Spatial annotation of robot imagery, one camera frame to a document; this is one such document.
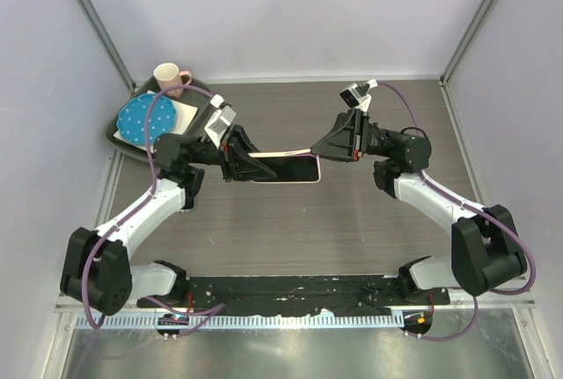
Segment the purple smartphone black screen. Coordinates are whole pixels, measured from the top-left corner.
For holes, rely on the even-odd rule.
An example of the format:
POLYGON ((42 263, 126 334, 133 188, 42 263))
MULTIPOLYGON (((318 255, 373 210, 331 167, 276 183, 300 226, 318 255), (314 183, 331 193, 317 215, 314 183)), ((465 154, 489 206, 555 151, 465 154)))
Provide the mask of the purple smartphone black screen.
POLYGON ((273 179, 255 179, 256 183, 306 184, 321 180, 317 157, 304 154, 294 156, 257 157, 257 160, 274 172, 273 179))

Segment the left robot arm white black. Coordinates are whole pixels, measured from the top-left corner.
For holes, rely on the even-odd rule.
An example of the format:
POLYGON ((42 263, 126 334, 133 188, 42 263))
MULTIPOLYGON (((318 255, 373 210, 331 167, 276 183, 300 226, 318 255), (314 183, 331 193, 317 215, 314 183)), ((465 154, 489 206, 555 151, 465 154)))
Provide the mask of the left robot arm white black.
POLYGON ((61 292, 81 302, 85 312, 105 316, 120 311, 130 299, 179 307, 189 287, 186 271, 155 261, 131 266, 140 244, 169 216, 194 208, 204 165, 220 167, 227 181, 275 179, 274 171, 252 157, 256 148, 244 129, 235 126, 219 143, 194 136, 163 134, 153 146, 150 188, 113 220, 94 230, 79 228, 70 238, 62 268, 61 292))

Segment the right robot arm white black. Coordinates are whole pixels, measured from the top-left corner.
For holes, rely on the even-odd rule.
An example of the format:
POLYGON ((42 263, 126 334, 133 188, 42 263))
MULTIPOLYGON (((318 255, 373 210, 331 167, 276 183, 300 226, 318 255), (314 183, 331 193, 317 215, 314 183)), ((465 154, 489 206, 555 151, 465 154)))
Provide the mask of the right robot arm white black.
POLYGON ((400 267, 397 291, 402 301, 416 304, 432 288, 460 287, 472 296, 521 294, 535 282, 535 262, 505 207, 467 200, 424 172, 432 148, 420 128, 381 128, 366 113, 351 109, 338 115, 311 151, 336 162, 376 156, 377 188, 418 209, 449 234, 449 256, 416 259, 400 267))

